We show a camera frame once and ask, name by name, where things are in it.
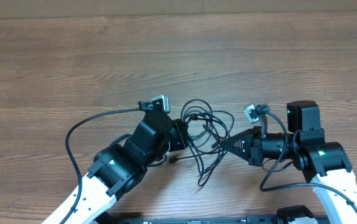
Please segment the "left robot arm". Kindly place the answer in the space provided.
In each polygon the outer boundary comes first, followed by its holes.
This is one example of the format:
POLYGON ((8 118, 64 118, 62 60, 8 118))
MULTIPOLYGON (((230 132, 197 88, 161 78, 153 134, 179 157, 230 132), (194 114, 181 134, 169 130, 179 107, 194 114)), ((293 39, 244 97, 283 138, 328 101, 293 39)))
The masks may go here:
POLYGON ((187 147, 188 124, 147 111, 124 145, 115 140, 93 159, 70 196, 46 223, 91 223, 139 184, 149 166, 187 147))

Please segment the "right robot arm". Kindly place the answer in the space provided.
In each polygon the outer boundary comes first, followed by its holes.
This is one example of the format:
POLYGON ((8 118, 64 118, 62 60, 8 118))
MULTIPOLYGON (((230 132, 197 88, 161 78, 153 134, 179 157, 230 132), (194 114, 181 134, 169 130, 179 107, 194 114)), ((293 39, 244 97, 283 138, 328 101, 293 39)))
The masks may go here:
POLYGON ((237 155, 251 166, 264 160, 276 164, 286 159, 303 173, 304 183, 265 187, 270 192, 294 187, 310 187, 318 197, 330 223, 357 223, 357 184, 353 166, 338 142, 327 142, 315 101, 287 104, 287 124, 271 112, 267 104, 249 105, 245 114, 250 123, 260 123, 219 143, 222 150, 237 155))

